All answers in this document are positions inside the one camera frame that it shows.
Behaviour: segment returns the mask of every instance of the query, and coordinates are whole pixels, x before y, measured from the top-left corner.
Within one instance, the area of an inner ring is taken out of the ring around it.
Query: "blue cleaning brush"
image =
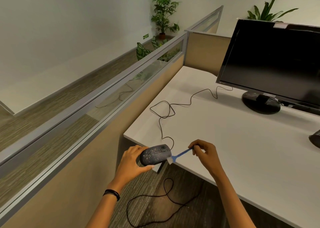
[[[192,148],[188,148],[187,150],[181,152],[180,154],[176,155],[176,156],[171,156],[167,158],[168,163],[171,165],[172,163],[176,162],[176,159],[180,156],[182,156],[183,154],[187,153],[188,151],[192,150]]]

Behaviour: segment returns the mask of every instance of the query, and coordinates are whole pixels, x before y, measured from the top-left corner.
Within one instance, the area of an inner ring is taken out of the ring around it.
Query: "wristband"
[[[106,195],[106,194],[113,194],[114,196],[116,196],[116,197],[117,197],[117,202],[118,202],[119,199],[120,199],[120,195],[118,194],[118,192],[116,192],[116,191],[114,191],[114,190],[112,190],[112,189],[107,189],[107,190],[105,190],[105,191],[104,191],[104,194],[103,194],[102,196],[104,196],[104,195]]]

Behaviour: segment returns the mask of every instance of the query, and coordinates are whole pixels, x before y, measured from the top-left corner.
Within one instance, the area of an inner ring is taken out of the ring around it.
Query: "floor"
[[[148,42],[144,46],[148,49],[154,49],[151,42]],[[91,75],[86,76],[74,85],[18,117],[10,115],[0,107],[0,151],[137,61],[136,51],[128,52],[126,55],[107,64]],[[51,139],[18,168],[1,178],[0,207],[9,201],[10,198],[18,193],[22,187],[35,178],[50,163],[70,148],[79,138],[128,97],[132,93],[132,90],[137,89],[140,85],[141,82],[139,82],[139,80],[132,80],[127,85],[123,85],[99,106],[82,116],[66,128],[63,133]]]
[[[182,207],[167,222],[150,224],[145,227],[229,228],[218,188],[174,164],[166,164],[160,174],[144,173],[127,185],[115,207],[110,228],[131,227],[126,217],[128,201],[141,194],[164,195],[163,183],[166,178],[172,178],[174,181],[174,187],[169,193],[169,197],[175,202],[185,203],[199,192],[200,195],[188,203],[187,207]],[[166,189],[169,190],[172,182],[167,180],[165,184]],[[243,204],[257,228],[292,228],[246,202]],[[131,202],[128,209],[129,219],[134,226],[141,226],[152,221],[164,221],[180,207],[180,205],[173,204],[166,196],[160,198],[140,197]]]

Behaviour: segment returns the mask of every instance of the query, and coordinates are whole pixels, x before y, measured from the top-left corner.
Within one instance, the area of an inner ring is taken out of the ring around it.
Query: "plant pot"
[[[165,35],[163,32],[159,33],[159,40],[165,40]]]

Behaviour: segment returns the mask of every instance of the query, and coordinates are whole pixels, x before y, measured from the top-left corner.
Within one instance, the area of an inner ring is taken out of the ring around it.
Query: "desk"
[[[159,118],[149,108],[162,100],[189,103],[191,95],[206,88],[215,93],[215,81],[210,73],[182,67],[124,136],[140,145],[171,147],[170,139],[161,140]],[[161,120],[164,136],[175,141],[172,154],[196,139],[214,143],[242,200],[291,226],[320,227],[320,149],[308,139],[320,129],[320,117],[285,107],[274,115],[259,114],[242,103],[243,92],[218,89],[216,100],[206,91],[191,106],[173,106],[176,115]],[[168,105],[154,110],[166,115]],[[176,164],[215,184],[191,152]]]

